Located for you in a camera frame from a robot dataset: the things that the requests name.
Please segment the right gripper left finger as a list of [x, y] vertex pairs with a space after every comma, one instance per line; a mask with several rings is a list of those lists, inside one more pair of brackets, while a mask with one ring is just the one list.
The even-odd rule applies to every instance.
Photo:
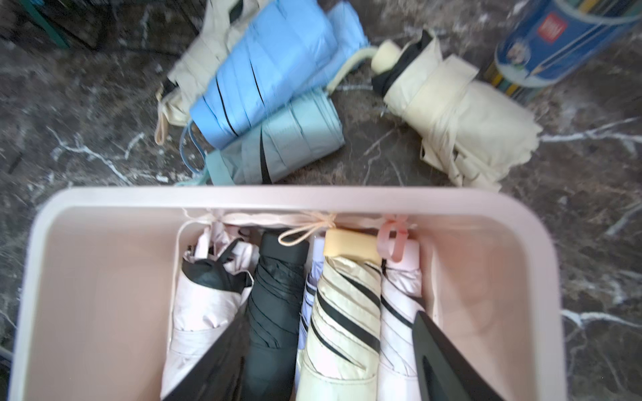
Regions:
[[222, 336], [163, 400], [239, 400], [247, 351], [249, 324], [239, 312]]

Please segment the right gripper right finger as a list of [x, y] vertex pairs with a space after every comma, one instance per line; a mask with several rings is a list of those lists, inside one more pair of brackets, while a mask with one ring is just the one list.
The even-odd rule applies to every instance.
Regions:
[[412, 338], [423, 400], [503, 400], [425, 312], [416, 314]]

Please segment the black umbrella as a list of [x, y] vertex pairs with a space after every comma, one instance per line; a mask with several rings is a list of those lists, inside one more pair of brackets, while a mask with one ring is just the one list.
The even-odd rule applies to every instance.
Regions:
[[266, 231], [261, 238], [247, 302], [249, 350], [242, 400], [289, 400], [294, 387], [309, 243], [286, 247], [279, 236]]

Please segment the beige striped umbrella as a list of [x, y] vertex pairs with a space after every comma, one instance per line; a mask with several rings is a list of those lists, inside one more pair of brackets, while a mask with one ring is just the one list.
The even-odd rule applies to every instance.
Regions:
[[374, 400], [381, 351], [383, 261], [374, 235], [340, 229], [334, 215], [309, 213], [284, 232], [285, 246], [325, 229], [324, 267], [301, 357], [298, 400]]

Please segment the pink plastic storage box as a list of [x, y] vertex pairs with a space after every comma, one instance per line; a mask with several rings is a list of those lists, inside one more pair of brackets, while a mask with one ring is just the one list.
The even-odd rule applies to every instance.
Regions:
[[32, 226], [11, 400], [157, 400], [184, 250], [211, 222], [378, 229], [408, 219], [426, 311], [506, 400], [564, 400], [558, 260], [503, 194], [435, 187], [87, 187]]

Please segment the blue umbrella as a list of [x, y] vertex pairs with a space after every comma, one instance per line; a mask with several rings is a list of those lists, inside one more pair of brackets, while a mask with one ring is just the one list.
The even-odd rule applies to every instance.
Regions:
[[359, 15], [349, 2], [329, 11], [316, 1], [273, 1], [249, 24], [204, 94], [189, 111], [182, 142], [204, 138], [222, 150], [290, 101], [326, 87], [355, 52], [368, 48]]

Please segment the purple umbrella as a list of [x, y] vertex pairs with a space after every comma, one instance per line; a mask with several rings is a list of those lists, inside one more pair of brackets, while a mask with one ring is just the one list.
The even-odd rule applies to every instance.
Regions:
[[302, 369], [302, 357], [307, 342], [314, 299], [316, 296], [319, 279], [321, 278], [324, 269], [324, 244], [324, 237], [314, 238], [313, 250], [311, 254], [311, 265], [306, 275], [304, 298], [301, 312], [299, 314], [299, 342], [295, 368], [294, 394], [296, 394], [299, 387], [299, 380]]

